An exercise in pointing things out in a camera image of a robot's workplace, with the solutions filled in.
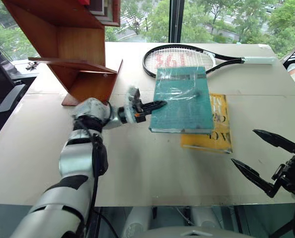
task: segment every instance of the table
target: table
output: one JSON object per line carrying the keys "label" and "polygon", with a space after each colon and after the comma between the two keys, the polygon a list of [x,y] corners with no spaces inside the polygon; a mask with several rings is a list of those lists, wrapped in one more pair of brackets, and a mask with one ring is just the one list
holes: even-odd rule
{"label": "table", "polygon": [[[123,66],[110,102],[122,106],[130,85],[143,103],[153,98],[155,79],[142,57],[156,43],[106,43],[107,67]],[[273,56],[266,45],[194,44],[223,55]],[[0,132],[0,204],[32,205],[60,180],[58,159],[72,129],[72,110],[61,106],[66,91],[45,69]],[[147,122],[104,130],[109,169],[99,179],[96,206],[236,205],[295,202],[281,189],[274,199],[233,165],[236,158],[271,181],[291,154],[251,130],[265,129],[295,142],[295,83],[284,67],[231,65],[208,76],[210,92],[227,95],[234,153],[180,147],[179,134],[151,133]]]}

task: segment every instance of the racket strings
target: racket strings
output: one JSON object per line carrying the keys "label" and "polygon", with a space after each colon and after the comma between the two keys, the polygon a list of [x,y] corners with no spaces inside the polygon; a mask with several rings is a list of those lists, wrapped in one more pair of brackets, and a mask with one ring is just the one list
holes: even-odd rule
{"label": "racket strings", "polygon": [[167,48],[151,52],[145,59],[146,68],[157,72],[160,67],[204,66],[206,70],[214,66],[213,58],[187,48]]}

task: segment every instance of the white handle grip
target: white handle grip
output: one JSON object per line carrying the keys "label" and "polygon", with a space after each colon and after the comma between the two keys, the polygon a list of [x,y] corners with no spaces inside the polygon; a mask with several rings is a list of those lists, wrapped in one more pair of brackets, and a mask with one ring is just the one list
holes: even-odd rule
{"label": "white handle grip", "polygon": [[244,57],[244,63],[251,64],[274,64],[277,57]]}

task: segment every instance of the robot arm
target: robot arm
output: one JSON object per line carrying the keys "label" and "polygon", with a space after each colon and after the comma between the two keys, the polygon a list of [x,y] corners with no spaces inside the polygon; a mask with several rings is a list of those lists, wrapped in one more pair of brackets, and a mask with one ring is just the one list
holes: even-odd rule
{"label": "robot arm", "polygon": [[74,128],[59,160],[62,179],[48,188],[23,218],[11,238],[78,238],[89,227],[98,177],[108,169],[102,130],[145,121],[164,101],[142,104],[130,88],[123,107],[90,98],[78,105]]}

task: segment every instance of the teal book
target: teal book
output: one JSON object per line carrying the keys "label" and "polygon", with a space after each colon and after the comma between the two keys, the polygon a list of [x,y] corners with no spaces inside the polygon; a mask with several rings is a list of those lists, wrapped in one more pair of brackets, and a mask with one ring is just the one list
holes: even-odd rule
{"label": "teal book", "polygon": [[159,68],[154,101],[167,105],[152,111],[150,131],[211,134],[212,106],[204,67]]}

